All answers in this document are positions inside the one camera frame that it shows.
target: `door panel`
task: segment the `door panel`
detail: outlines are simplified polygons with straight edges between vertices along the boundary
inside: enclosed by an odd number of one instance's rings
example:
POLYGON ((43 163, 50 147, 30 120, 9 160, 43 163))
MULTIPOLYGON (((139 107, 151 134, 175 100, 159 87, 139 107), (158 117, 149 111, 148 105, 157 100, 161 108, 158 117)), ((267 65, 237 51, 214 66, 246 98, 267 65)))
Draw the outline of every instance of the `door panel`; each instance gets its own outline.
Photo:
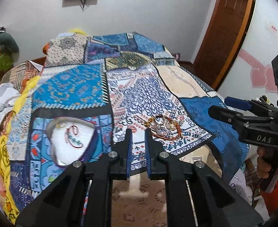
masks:
POLYGON ((194 62, 199 78, 212 85, 226 62, 243 22, 248 0, 219 0, 194 62))

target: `yellow fabric with cartoon print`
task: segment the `yellow fabric with cartoon print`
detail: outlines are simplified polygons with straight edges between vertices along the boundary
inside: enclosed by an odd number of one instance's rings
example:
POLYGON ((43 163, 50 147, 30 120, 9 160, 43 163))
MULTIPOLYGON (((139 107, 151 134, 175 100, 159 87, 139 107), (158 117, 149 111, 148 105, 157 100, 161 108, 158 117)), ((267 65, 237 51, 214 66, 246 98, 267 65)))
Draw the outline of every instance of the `yellow fabric with cartoon print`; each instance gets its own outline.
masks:
MULTIPOLYGON (((21 108, 23 107, 27 94, 29 90, 34 88, 38 80, 40 79, 40 76, 36 76, 32 78, 31 80, 28 81, 26 84, 26 87, 21 94, 21 96, 17 99, 15 102, 14 108, 13 108, 13 113, 16 115, 21 108)), ((11 121, 9 121, 6 134, 8 135, 11 131, 11 121)), ((8 136, 3 135, 0 137, 0 175, 3 176, 4 178, 4 183, 5 183, 5 188, 6 188, 6 199, 5 199, 5 205, 3 207, 3 210, 5 214, 9 217, 9 220, 15 224, 16 218, 19 215, 19 210, 16 207, 13 197, 10 193, 10 172, 11 172, 11 167, 10 167, 10 159, 8 156, 8 150, 7 150, 7 141, 8 141, 8 136)))

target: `metal bolt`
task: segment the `metal bolt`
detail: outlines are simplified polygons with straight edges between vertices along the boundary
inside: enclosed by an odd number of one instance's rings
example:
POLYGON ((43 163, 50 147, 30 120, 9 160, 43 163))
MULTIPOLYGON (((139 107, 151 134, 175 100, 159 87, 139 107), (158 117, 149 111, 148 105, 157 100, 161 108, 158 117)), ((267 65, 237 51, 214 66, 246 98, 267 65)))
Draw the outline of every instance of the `metal bolt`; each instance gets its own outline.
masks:
POLYGON ((167 158, 170 154, 164 151, 164 152, 161 152, 159 155, 161 158, 167 158))
POLYGON ((112 152, 108 153, 108 156, 111 158, 115 158, 115 157, 117 157, 117 155, 118 155, 118 153, 116 151, 112 151, 112 152))
POLYGON ((82 165, 82 162, 79 160, 76 160, 73 162, 73 167, 75 167, 75 168, 79 168, 81 165, 82 165))
POLYGON ((201 160, 198 160, 196 163, 195 163, 196 167, 197 168, 203 168, 205 167, 205 163, 201 160))

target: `human hand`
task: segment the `human hand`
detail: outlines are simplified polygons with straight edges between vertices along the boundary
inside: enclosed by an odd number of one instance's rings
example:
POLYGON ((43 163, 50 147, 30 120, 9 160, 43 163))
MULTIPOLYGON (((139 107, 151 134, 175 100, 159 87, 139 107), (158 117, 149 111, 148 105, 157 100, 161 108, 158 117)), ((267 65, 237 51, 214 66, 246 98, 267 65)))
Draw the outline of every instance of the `human hand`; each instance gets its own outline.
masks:
POLYGON ((269 176, 268 172, 271 170, 271 165, 266 163, 262 159, 262 157, 266 154, 266 149, 258 147, 257 154, 259 155, 259 157, 257 158, 257 164, 258 164, 257 174, 261 178, 268 178, 269 176))

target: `patchwork blanket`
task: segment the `patchwork blanket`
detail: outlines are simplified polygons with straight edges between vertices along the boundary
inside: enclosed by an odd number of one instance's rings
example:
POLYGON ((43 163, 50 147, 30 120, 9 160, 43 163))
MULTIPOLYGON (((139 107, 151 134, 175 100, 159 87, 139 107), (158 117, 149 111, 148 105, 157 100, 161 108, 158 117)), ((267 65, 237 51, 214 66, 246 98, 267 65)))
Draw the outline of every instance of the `patchwork blanket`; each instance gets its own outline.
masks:
MULTIPOLYGON (((27 132, 22 142, 9 139, 0 144, 0 171, 10 171, 5 213, 14 223, 63 172, 52 161, 45 129, 58 116, 72 116, 96 126, 98 143, 90 161, 111 151, 127 128, 133 132, 131 177, 114 181, 112 225, 166 226, 164 182, 150 181, 145 172, 144 122, 160 114, 179 122, 182 138, 155 139, 180 160, 202 160, 229 182, 249 147, 238 142, 231 126, 207 115, 211 105, 227 108, 213 89, 179 67, 163 45, 138 33, 51 40, 41 77, 28 88, 7 136, 14 137, 20 122, 27 132)), ((162 132, 176 135, 168 129, 162 132)))

